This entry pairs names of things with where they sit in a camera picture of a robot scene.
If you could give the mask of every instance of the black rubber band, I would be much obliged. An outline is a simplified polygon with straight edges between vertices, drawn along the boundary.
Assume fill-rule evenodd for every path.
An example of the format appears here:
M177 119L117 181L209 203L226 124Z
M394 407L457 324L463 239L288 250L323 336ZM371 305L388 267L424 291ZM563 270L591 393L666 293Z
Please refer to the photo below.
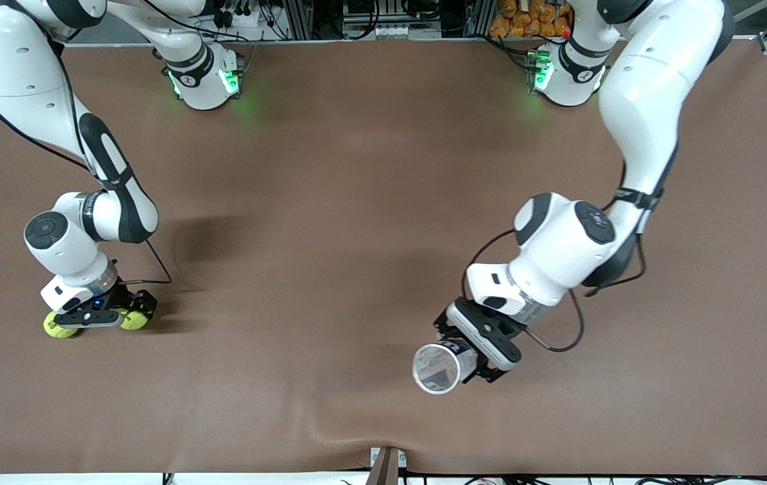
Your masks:
M123 185L125 185L129 179L133 177L135 173L131 169L130 166L127 166L125 170L122 172L122 174L118 175L117 177L110 179L109 181L103 181L102 179L99 180L99 183L105 187L105 190L109 191L115 191L121 188Z
M656 209L656 205L658 205L658 202L662 197L662 193L664 192L664 189L660 189L658 190L658 193L651 195L648 193L643 193L642 191L634 191L621 187L614 192L614 200L629 202L639 209L647 209L648 211L652 212Z
M187 61L168 61L168 59L162 58L162 61L168 67L173 67L174 69L185 69L187 67L192 67L192 65L198 64L198 62L201 62L201 59L204 58L204 55L207 53L207 44L204 42L201 42L201 48L198 49L198 52L192 56L191 59L188 59Z
M84 225L84 232L92 237L93 240L96 240L96 242L106 240L99 236L99 231L96 230L96 224L93 221L93 208L96 205L96 198L103 193L105 191L91 191L91 193L87 194L87 197L84 197L84 202L81 204L81 224Z
M577 43L571 34L569 37L569 45L572 46L572 50L574 50L575 52L580 53L584 57L590 57L593 59L601 59L609 55L609 53L611 53L611 50L614 49L614 47L611 47L611 49L605 49L603 51L590 50L589 48L582 46L580 43Z
M213 69L215 60L213 49L204 44L204 51L207 53L207 57L205 61L195 69L192 69L191 71L177 71L176 69L171 69L171 74L174 75L174 79L181 85L186 87L198 87L201 85L201 79L204 79L204 76Z
M571 57L569 57L565 48L559 49L558 52L560 65L564 68L564 70L572 75L572 80L579 84L589 83L594 79L594 77L596 77L597 74L599 74L599 71L602 71L602 68L605 67L605 64L603 63L594 65L594 67L587 67L586 65L578 64L577 62L573 61Z
M81 6L81 3L79 3L78 0L45 1L47 1L48 8L51 9L51 12L57 16L57 19L60 19L60 22L63 22L64 25L70 28L93 27L94 25L98 25L99 22L102 22L102 18L105 16L105 13L103 12L102 15L95 18L93 15L90 15L90 13L87 13L87 10Z

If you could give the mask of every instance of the green led light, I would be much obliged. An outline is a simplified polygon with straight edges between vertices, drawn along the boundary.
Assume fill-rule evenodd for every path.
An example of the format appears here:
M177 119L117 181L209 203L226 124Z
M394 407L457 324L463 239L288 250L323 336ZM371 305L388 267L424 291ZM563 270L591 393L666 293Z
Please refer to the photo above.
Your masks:
M554 73L554 64L553 62L548 61L545 67L536 74L535 88L539 90L547 88L548 80L551 79L552 73Z
M177 95L180 96L180 88L177 86L177 80L174 79L174 74L171 73L171 71L168 71L168 77L171 78L171 83L174 85L174 92L176 92Z
M605 67L599 70L599 74L596 75L596 83L593 85L593 91L599 89L599 85L602 84L602 74L605 74Z
M239 87L237 86L237 74L233 73L233 71L227 71L227 73L223 70L219 70L219 77L221 77L222 83L224 84L224 89L227 90L230 94L233 94L238 91Z

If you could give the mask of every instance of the power strip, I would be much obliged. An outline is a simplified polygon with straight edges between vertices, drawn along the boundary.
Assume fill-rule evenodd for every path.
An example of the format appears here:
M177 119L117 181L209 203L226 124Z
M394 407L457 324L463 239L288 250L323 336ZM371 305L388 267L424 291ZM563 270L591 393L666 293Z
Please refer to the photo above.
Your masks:
M260 10L251 10L251 15L234 15L232 27L257 27L261 24Z

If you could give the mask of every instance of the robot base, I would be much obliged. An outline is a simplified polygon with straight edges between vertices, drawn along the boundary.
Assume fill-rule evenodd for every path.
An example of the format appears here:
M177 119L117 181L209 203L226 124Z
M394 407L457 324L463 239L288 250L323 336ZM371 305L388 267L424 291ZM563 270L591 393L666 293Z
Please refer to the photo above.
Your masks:
M522 333L525 325L476 301L458 297L435 320L435 328L440 337L466 339L477 351L477 367L462 384L474 377L494 383L522 359L512 338Z
M85 301L68 313L55 315L53 323L63 329L138 329L152 318L156 311L156 303L156 298L149 291L141 290L133 294L127 286L118 282L105 294Z
M548 53L550 61L547 61L542 80L540 80L538 73L528 73L528 85L531 92L546 96L554 104L567 107L578 106L590 99L590 95L599 89L605 67L596 75L590 71L585 71L585 73L590 73L590 79L587 82L577 82L572 79L572 74L554 63L554 59L559 58L560 49L561 46L553 43L539 47L539 52Z
M245 57L220 44L207 45L214 53L214 64L197 86L187 86L183 75L177 79L171 71L166 71L174 83L177 99L186 101L195 110L213 110L228 99L239 99L242 92Z

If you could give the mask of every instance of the orange bag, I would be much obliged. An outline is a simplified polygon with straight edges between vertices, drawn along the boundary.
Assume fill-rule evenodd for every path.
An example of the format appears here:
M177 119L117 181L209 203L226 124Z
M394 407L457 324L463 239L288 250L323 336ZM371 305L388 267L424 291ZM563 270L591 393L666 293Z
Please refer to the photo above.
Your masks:
M497 8L500 9L500 14L504 18L513 18L513 15L518 13L518 4L516 0L499 0L497 2Z
M535 36L535 34L538 34L538 33L540 33L540 21L538 21L537 19L534 19L534 21L532 21L530 25L524 28L525 37Z
M554 36L562 37L565 32L569 32L569 20L558 18L554 21Z
M550 22L554 20L554 16L557 15L557 7L546 3L546 8L540 13L540 22Z
M489 36L506 37L510 33L510 21L505 18L495 18L489 28Z
M532 18L530 18L530 13L517 13L516 16L512 18L512 25L515 28L525 28L526 26L530 25L532 22Z
M554 25L552 24L540 24L540 36L554 37Z

